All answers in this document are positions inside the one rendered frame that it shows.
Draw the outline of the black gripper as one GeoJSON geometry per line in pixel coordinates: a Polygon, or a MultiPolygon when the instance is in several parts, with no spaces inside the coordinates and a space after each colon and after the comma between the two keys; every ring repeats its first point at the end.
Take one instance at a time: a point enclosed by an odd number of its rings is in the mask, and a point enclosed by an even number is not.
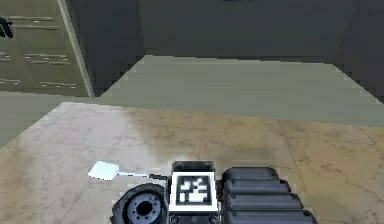
{"type": "MultiPolygon", "coordinates": [[[[158,174],[118,172],[119,176],[169,179],[158,174]]],[[[140,184],[125,192],[113,205],[111,224],[166,224],[164,187],[159,184],[140,184]]]]}

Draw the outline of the pale blue card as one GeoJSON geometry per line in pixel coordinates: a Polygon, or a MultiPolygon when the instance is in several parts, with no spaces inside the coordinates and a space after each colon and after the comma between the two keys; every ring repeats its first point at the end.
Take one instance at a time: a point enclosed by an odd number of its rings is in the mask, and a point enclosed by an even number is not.
{"type": "Polygon", "coordinates": [[[105,181],[111,181],[118,175],[118,173],[118,165],[104,161],[97,161],[88,172],[88,176],[105,181]]]}

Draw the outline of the olive grey cupboard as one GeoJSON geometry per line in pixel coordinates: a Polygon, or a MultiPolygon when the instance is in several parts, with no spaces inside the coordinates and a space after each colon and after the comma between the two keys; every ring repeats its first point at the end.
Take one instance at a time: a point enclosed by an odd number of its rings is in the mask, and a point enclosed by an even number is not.
{"type": "Polygon", "coordinates": [[[65,0],[0,0],[0,91],[93,95],[65,0]]]}

